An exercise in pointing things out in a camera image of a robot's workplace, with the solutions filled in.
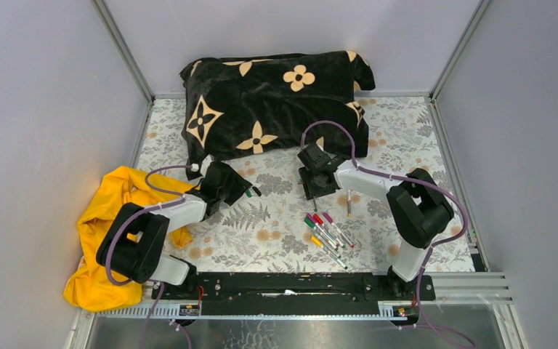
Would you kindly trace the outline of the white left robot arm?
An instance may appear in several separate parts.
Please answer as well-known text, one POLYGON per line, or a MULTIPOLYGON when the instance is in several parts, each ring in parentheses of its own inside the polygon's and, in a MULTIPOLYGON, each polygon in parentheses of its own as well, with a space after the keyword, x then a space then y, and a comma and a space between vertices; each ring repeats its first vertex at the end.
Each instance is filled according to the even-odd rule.
POLYGON ((190 263, 163 250, 168 233, 202 222, 218 211, 221 204, 233 205, 247 193, 259 190, 230 165, 211 161, 198 167, 201 181, 177 198, 150 206, 124 204, 106 233, 96 253, 96 261, 104 267, 109 281, 119 285, 147 281, 169 284, 169 290, 180 299, 192 296, 196 280, 190 275, 190 263))

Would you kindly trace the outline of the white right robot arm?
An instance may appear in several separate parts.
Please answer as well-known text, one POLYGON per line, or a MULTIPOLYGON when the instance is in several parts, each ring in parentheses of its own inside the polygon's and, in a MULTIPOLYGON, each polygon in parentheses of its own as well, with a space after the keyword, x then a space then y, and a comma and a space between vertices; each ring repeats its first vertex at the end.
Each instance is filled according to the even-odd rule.
POLYGON ((416 290, 416 278, 432 242, 454 218, 447 197, 429 173, 415 169, 407 177, 394 177, 342 156, 331 157, 318 145, 308 145, 297 154, 303 164, 299 175, 306 199, 320 198, 338 190, 351 190, 386 200, 403 242, 389 268, 389 293, 404 300, 416 290))

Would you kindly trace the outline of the black pen cap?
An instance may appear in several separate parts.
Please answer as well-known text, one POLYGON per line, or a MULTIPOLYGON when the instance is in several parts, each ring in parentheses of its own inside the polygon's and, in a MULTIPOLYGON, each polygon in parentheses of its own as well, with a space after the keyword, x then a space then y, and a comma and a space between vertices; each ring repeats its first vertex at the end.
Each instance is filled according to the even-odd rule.
POLYGON ((258 189, 258 187, 252 186, 251 189, 252 189, 253 192, 255 192, 256 195, 258 195, 258 196, 262 195, 262 193, 261 193, 260 189, 258 189))

